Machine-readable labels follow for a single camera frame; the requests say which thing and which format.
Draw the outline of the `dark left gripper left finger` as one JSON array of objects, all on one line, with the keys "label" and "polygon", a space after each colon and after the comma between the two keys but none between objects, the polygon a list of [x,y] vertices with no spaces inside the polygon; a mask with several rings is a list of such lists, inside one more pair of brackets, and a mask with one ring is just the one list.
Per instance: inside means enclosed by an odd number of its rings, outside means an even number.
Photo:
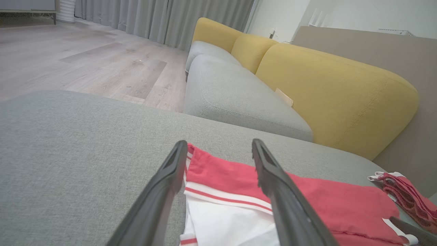
[{"label": "dark left gripper left finger", "polygon": [[108,246],[162,246],[174,196],[184,182],[188,146],[178,141],[123,218]]}]

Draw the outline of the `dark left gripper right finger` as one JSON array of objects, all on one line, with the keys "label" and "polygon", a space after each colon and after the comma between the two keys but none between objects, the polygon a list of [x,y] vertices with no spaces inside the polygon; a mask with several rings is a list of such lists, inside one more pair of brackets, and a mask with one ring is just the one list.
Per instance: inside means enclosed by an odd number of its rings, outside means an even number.
[{"label": "dark left gripper right finger", "polygon": [[281,246],[337,246],[338,242],[261,139],[253,139],[258,186],[270,199]]}]

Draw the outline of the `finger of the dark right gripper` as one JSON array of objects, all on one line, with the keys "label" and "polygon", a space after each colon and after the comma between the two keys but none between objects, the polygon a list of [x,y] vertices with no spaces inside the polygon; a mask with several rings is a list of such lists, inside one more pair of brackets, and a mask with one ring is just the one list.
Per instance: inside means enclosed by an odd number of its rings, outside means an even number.
[{"label": "finger of the dark right gripper", "polygon": [[406,246],[436,246],[437,238],[417,227],[412,226],[396,217],[390,217],[390,226],[400,237],[406,239]]}]

